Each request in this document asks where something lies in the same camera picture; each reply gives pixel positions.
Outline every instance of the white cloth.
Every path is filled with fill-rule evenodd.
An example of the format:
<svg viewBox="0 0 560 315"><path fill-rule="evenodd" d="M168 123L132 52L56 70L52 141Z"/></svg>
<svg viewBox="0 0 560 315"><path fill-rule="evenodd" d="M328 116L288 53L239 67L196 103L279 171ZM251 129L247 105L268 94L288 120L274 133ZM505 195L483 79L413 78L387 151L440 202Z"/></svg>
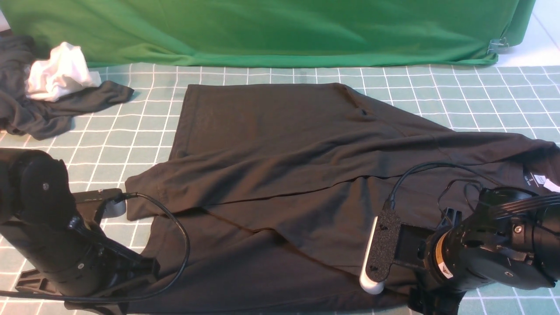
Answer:
<svg viewBox="0 0 560 315"><path fill-rule="evenodd" d="M89 71L82 49L64 42L50 51L49 60L33 63L27 97L57 101L61 96L99 85L101 77L98 72Z"/></svg>

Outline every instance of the cable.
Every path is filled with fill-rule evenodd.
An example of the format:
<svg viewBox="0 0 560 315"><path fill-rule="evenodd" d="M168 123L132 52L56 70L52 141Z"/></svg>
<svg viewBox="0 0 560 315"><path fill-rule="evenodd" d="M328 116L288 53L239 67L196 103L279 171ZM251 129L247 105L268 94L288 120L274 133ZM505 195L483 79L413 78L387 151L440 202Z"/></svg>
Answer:
<svg viewBox="0 0 560 315"><path fill-rule="evenodd" d="M477 191L478 194L480 194L480 192L482 191L482 189L484 189L484 186L482 186L481 182L478 182L479 186L475 186L473 183L468 183L463 187L463 196L465 196L465 202L466 204L469 206L470 210L474 213L476 211L476 209L470 204L469 201L469 196L467 196L467 192L466 189L469 188L469 186L474 187Z"/></svg>
<svg viewBox="0 0 560 315"><path fill-rule="evenodd" d="M451 186L453 186L453 184L455 184L456 182L465 182L468 183L465 185L465 187L463 187L463 194L465 196L465 200L466 200L466 204L469 205L470 209L474 212L473 207L470 205L469 203L469 199L466 196L466 188L468 187L468 185L473 185L474 184L478 184L479 187L474 186L479 192L482 190L483 186L482 183L478 180L475 179L454 179L452 181L449 182L449 184L447 184L447 187L445 187L444 191L441 193L441 195L437 198L437 208L438 210L441 212L441 214L443 215L443 217L447 220L447 222L453 226L454 223L451 221L451 219L449 218L449 216L447 215L447 213L441 208L440 206L440 201L443 198L443 196L445 194L447 194L447 192L449 191L449 189L451 189Z"/></svg>
<svg viewBox="0 0 560 315"><path fill-rule="evenodd" d="M422 164L418 164L412 168L410 168L409 170L407 170L400 178L399 180L396 182L395 186L393 186L393 190L391 191L391 193L389 194L387 200L385 201L384 204L384 208L387 208L389 210L394 210L395 209L395 195L396 195L396 191L399 189L400 185L402 184L402 182L404 181L404 179L408 176L411 175L412 173L419 173L419 172L423 172L426 170L430 170L430 169L434 169L434 168L460 168L463 170L466 170L468 172L471 172L479 177L482 177L484 179L486 179L487 181L493 183L494 185L497 186L502 186L503 184L478 172L475 171L467 166L463 166L463 165L459 165L459 164L455 164L455 163L450 163L450 162L427 162L427 163L422 163Z"/></svg>
<svg viewBox="0 0 560 315"><path fill-rule="evenodd" d="M169 284L167 284L164 288L162 288L162 289L160 289L160 290L158 290L154 293L148 293L148 294L140 295L140 296L137 296L137 297L121 297L121 298L68 297L68 296L54 295L54 294L22 293L22 292L14 292L14 291L0 291L0 296L9 297L9 298L41 299L41 300L65 301L65 302L74 302L74 303L99 303L99 304L101 304L101 303L129 303L129 302L151 299L151 298L155 297L156 295L159 295L159 294L163 293L164 291L169 289L171 286L173 286L177 282L177 280L179 279L179 277L181 276L183 271L185 270L186 264L189 261L190 239L189 239L189 235L187 234L187 232L185 230L185 227L171 213L171 211L169 211L169 209L167 209L167 207L165 207L158 200L156 200L156 199L154 199L154 198L152 198L148 195L136 192L136 193L124 193L124 194L122 194L122 197L124 197L124 199L140 197L140 198L144 198L144 199L152 202L154 205L159 207L161 209L161 211L163 211L169 217L169 219L171 219L171 221L173 221L177 225L177 227L181 231L181 234L183 235L183 238L185 240L185 256L183 258L183 262L181 264L181 267L179 267L179 270L178 270L177 274L175 275L175 277L173 277L173 279L171 280L171 282L169 282Z"/></svg>

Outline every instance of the green backdrop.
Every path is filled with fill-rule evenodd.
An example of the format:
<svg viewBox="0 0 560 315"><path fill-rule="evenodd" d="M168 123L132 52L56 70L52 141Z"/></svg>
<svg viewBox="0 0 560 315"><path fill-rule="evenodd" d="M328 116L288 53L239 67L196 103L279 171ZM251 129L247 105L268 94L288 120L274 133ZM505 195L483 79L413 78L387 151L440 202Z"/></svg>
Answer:
<svg viewBox="0 0 560 315"><path fill-rule="evenodd" d="M91 66L491 64L522 41L535 0L2 0L38 53L67 41Z"/></svg>

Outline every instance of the black cloth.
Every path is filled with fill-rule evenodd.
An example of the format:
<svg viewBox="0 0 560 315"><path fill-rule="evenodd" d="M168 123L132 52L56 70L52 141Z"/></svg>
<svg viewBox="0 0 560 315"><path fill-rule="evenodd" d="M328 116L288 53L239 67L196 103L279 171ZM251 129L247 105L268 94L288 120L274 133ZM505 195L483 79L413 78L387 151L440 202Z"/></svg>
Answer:
<svg viewBox="0 0 560 315"><path fill-rule="evenodd" d="M37 140L67 132L72 117L98 112L132 97L129 87L105 81L99 87L63 96L56 102L27 98L25 81L35 61L30 36L0 39L0 128L13 135L29 134Z"/></svg>
<svg viewBox="0 0 560 315"><path fill-rule="evenodd" d="M403 303L408 270L367 295L358 275L372 220L410 167L448 161L509 186L547 193L526 172L558 183L558 147L514 133L454 132L341 84L187 89L170 160L127 179L163 202L194 239L188 270L167 294L131 312L351 311ZM435 228L437 198L461 169L408 177L396 196L405 223ZM487 187L492 185L477 178ZM476 201L475 192L470 196ZM463 187L441 202L470 214ZM131 200L128 219L162 212ZM158 216L145 254L168 275L180 234Z"/></svg>

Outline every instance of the grid mat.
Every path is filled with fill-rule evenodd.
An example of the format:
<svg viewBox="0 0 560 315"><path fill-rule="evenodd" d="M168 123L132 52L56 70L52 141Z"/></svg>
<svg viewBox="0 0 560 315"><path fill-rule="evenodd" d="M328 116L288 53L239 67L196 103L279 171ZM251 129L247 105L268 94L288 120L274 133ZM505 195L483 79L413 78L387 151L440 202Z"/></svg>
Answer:
<svg viewBox="0 0 560 315"><path fill-rule="evenodd" d="M323 84L340 82L375 99L456 131L516 132L560 143L560 66L389 68L214 68L130 64L96 69L104 80L130 86L132 101L74 119L73 130L36 141L0 134L0 146L40 149L68 165L73 192L120 187L131 175L169 157L189 84ZM117 242L140 252L151 219L104 220ZM0 238L0 289L32 266ZM560 314L560 289L514 290L492 285L470 292L460 315ZM60 302L0 298L0 315L66 315ZM372 311L356 314L374 314ZM412 314L408 308L375 314Z"/></svg>

